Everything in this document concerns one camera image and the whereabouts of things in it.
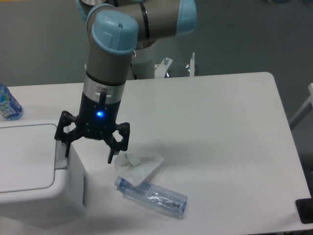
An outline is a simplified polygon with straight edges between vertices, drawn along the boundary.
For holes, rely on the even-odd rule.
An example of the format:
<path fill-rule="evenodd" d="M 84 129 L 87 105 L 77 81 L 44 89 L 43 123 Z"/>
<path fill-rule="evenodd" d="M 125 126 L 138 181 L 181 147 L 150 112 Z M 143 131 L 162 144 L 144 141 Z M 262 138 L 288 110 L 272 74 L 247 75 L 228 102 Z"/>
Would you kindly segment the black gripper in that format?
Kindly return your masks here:
<path fill-rule="evenodd" d="M 62 111 L 54 138 L 66 145 L 65 157 L 69 157 L 71 143 L 83 136 L 88 139 L 104 140 L 110 148 L 109 164 L 112 163 L 114 155 L 118 155 L 120 151 L 127 151 L 130 124 L 128 122 L 116 124 L 119 106 L 120 102 L 101 106 L 98 102 L 82 94 L 78 116 L 73 116 L 68 111 Z M 64 128 L 69 127 L 72 123 L 75 124 L 75 128 L 65 132 Z M 122 137 L 120 141 L 114 137 L 115 131 Z"/>

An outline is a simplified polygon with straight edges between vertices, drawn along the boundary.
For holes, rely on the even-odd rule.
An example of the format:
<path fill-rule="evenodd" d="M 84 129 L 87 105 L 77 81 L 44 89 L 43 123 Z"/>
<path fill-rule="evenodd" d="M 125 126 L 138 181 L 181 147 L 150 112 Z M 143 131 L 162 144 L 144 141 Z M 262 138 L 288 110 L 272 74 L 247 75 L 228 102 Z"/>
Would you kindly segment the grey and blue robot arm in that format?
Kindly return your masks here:
<path fill-rule="evenodd" d="M 78 115 L 61 113 L 55 139 L 70 149 L 82 137 L 104 141 L 108 162 L 128 149 L 130 124 L 116 118 L 134 51 L 139 43 L 191 33 L 197 26 L 193 0 L 148 0 L 95 5 L 86 19 L 89 57 Z"/>

